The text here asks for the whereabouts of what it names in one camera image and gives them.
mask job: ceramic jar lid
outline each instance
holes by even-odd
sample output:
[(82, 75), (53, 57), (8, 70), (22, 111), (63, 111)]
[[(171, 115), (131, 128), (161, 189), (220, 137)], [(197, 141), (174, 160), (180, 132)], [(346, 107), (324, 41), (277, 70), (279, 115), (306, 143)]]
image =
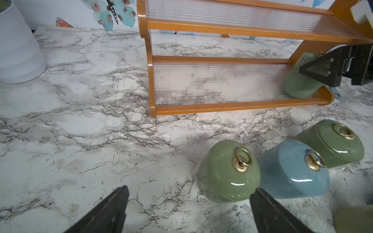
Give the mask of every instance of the ceramic jar lid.
[[(241, 143), (232, 140), (218, 142), (210, 149), (207, 161), (211, 184), (227, 199), (232, 201), (249, 199), (259, 187), (258, 162), (251, 151)], [(240, 166), (240, 162), (249, 166), (247, 168), (245, 165)]]
[[(310, 196), (324, 194), (330, 185), (330, 177), (323, 160), (311, 147), (297, 140), (286, 140), (279, 144), (277, 154), (280, 167), (288, 180), (301, 192)], [(323, 165), (318, 171), (307, 165), (311, 156)]]
[(334, 120), (322, 120), (317, 125), (320, 138), (336, 155), (359, 161), (364, 157), (360, 138), (349, 127)]

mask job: white plant pot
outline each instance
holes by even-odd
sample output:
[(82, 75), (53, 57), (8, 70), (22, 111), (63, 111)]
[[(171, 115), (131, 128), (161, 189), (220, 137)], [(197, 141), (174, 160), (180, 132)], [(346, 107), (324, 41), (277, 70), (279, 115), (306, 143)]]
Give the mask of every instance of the white plant pot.
[(38, 42), (11, 0), (9, 8), (0, 13), (0, 82), (26, 82), (46, 68)]

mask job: white plastic part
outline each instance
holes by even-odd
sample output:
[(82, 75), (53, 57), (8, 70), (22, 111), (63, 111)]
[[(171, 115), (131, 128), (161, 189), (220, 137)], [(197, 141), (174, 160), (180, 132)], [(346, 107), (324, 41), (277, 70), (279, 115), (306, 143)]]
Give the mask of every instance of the white plastic part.
[(11, 2), (0, 13), (0, 82), (13, 84), (38, 77), (47, 64), (26, 21)]
[(370, 13), (370, 15), (366, 15), (369, 23), (370, 23), (370, 26), (372, 27), (373, 29), (373, 13)]
[(367, 16), (372, 15), (372, 9), (367, 0), (361, 0), (351, 7), (351, 13), (354, 21), (362, 24), (368, 20)]

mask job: blue ceramic jar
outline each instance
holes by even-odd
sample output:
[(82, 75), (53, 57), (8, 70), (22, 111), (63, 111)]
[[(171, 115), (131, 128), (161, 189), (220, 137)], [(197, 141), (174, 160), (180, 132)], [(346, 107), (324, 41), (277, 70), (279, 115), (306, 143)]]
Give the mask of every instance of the blue ceramic jar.
[(260, 187), (273, 198), (303, 198), (324, 194), (330, 177), (322, 157), (297, 140), (286, 140), (257, 159)]

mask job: black bracket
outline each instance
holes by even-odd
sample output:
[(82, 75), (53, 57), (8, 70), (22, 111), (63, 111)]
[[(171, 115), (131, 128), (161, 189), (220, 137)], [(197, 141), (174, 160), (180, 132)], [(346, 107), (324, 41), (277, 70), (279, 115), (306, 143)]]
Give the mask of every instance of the black bracket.
[(65, 233), (121, 233), (128, 197), (127, 186), (115, 189)]
[[(346, 45), (299, 67), (299, 73), (311, 77), (327, 86), (337, 87), (342, 76), (351, 78), (352, 85), (373, 82), (373, 44)], [(323, 76), (308, 70), (322, 62), (330, 63), (330, 71)]]
[(251, 194), (250, 204), (259, 233), (313, 233), (261, 188)]

